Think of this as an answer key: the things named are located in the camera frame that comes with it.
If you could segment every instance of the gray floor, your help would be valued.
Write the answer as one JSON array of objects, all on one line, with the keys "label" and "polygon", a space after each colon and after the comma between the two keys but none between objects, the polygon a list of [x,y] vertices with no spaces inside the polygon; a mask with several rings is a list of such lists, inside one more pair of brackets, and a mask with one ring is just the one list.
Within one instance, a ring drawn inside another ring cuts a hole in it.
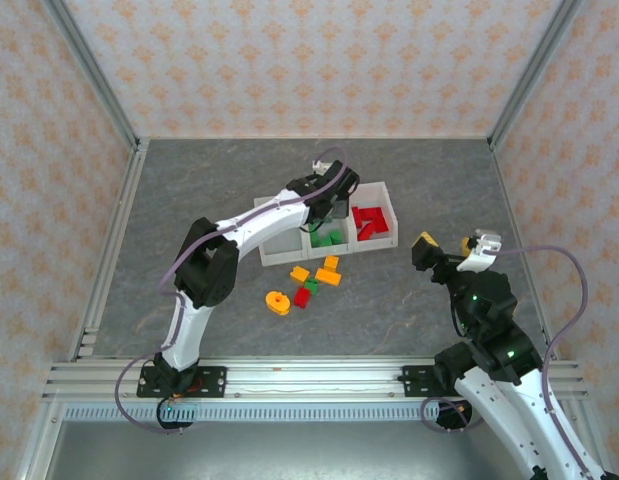
[{"label": "gray floor", "polygon": [[516,480],[485,425],[459,435],[419,422],[208,423],[183,436],[123,423],[65,423],[49,480]]},{"label": "gray floor", "polygon": [[[325,148],[347,148],[362,182],[384,181],[399,223],[399,247],[341,257],[340,287],[322,286],[306,310],[280,317],[267,292],[293,295],[292,265],[262,267],[257,251],[240,264],[232,295],[214,312],[201,354],[423,355],[455,343],[444,287],[410,263],[410,247],[429,231],[449,252],[476,227],[503,235],[512,226],[491,153],[478,140],[152,140],[116,265],[94,353],[148,353],[162,343],[173,304],[156,285],[191,223],[220,220],[253,207],[310,171]],[[307,262],[316,269],[322,261]],[[522,262],[507,257],[519,299],[517,321],[544,351]]]}]

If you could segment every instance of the floral pattern wall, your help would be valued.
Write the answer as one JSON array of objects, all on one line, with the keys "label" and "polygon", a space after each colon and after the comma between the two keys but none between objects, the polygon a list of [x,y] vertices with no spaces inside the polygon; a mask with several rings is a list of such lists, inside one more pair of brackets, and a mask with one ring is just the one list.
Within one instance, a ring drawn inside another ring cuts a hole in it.
[{"label": "floral pattern wall", "polygon": [[0,0],[0,479],[89,298],[128,149],[40,0]]},{"label": "floral pattern wall", "polygon": [[[588,311],[560,351],[584,362],[619,473],[619,0],[584,2],[498,160],[524,242],[566,246],[588,274]],[[578,276],[557,254],[531,264],[557,331]]]},{"label": "floral pattern wall", "polygon": [[68,3],[140,136],[486,137],[560,1]]}]

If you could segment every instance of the robotic arm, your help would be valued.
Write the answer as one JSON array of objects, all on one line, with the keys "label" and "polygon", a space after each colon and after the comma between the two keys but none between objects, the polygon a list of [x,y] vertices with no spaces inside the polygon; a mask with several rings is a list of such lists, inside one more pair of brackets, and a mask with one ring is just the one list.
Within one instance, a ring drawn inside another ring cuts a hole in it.
[{"label": "robotic arm", "polygon": [[[163,385],[176,395],[186,393],[191,387],[202,335],[214,307],[233,290],[238,262],[285,230],[322,221],[327,215],[346,216],[349,196],[359,183],[360,177],[355,172],[335,161],[322,175],[314,173],[293,180],[266,204],[237,217],[215,224],[207,218],[194,222],[178,257],[203,236],[227,227],[229,231],[202,243],[176,270],[175,285],[184,297],[184,313],[178,335],[172,341],[180,311],[177,304],[163,344],[171,347],[154,357]],[[241,226],[232,230],[234,225]]]},{"label": "robotic arm", "polygon": [[619,480],[588,454],[559,405],[564,435],[545,408],[542,360],[513,320],[516,297],[505,274],[488,270],[495,260],[488,252],[500,250],[500,237],[478,230],[463,246],[465,256],[447,255],[424,233],[412,247],[413,265],[432,269],[432,282],[447,287],[456,332],[469,340],[435,356],[438,382],[480,412],[528,478]]}]

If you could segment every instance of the wall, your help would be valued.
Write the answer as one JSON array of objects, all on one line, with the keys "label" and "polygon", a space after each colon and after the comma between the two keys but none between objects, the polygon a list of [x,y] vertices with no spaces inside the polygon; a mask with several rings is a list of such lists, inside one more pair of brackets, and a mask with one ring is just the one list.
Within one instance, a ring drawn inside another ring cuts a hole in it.
[{"label": "wall", "polygon": [[68,0],[141,136],[485,137],[559,0]]},{"label": "wall", "polygon": [[[619,465],[619,0],[584,2],[498,160],[524,242],[567,246],[585,266],[589,309],[560,350],[584,361]],[[531,263],[557,331],[578,277],[557,254]]]},{"label": "wall", "polygon": [[0,478],[90,293],[127,148],[40,0],[0,0]]}]

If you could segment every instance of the red block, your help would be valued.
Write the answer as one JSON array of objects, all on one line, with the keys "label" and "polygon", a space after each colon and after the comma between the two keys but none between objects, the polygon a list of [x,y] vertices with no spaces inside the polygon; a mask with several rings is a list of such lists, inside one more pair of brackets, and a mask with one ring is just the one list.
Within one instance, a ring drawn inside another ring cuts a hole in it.
[{"label": "red block", "polygon": [[389,231],[389,227],[387,226],[385,216],[382,214],[382,210],[380,211],[380,215],[374,219],[373,223],[376,225],[376,233],[385,233]]},{"label": "red block", "polygon": [[375,231],[376,223],[369,222],[367,225],[362,227],[362,230],[360,230],[360,232],[358,232],[358,241],[364,242],[365,240],[369,240],[371,238],[371,235],[373,235]]},{"label": "red block", "polygon": [[380,207],[360,209],[360,218],[362,219],[363,222],[372,222],[379,215],[382,216],[382,208]]},{"label": "red block", "polygon": [[353,221],[356,224],[356,228],[362,228],[362,218],[360,218],[360,209],[358,207],[351,207],[351,213],[353,214]]},{"label": "red block", "polygon": [[296,292],[296,296],[293,297],[293,304],[296,307],[305,308],[307,303],[309,303],[309,297],[311,297],[311,290],[300,287]]}]

